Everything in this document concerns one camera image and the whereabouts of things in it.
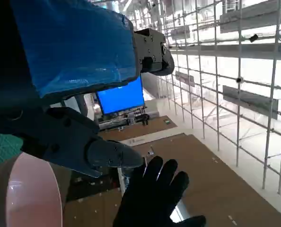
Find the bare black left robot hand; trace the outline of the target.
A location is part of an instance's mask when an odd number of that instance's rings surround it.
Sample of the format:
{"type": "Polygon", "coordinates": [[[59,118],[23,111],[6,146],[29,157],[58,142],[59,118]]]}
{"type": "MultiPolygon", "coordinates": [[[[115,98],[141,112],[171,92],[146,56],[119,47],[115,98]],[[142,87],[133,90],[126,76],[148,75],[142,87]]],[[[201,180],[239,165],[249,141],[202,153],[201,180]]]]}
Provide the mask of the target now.
{"type": "Polygon", "coordinates": [[[141,166],[138,152],[54,104],[145,72],[171,74],[165,43],[162,33],[135,31],[123,14],[85,0],[0,0],[0,134],[21,138],[25,153],[92,177],[99,166],[141,166]]]}

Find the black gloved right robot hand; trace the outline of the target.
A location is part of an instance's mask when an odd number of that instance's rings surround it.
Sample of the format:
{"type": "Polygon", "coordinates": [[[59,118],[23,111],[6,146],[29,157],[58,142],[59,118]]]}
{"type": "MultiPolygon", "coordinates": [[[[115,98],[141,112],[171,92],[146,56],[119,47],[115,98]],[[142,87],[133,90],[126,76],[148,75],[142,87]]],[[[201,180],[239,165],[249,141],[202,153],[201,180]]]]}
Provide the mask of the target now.
{"type": "Polygon", "coordinates": [[[135,168],[113,221],[114,227],[203,227],[203,215],[175,223],[171,214],[189,185],[188,174],[176,173],[174,159],[155,156],[135,168]]]}

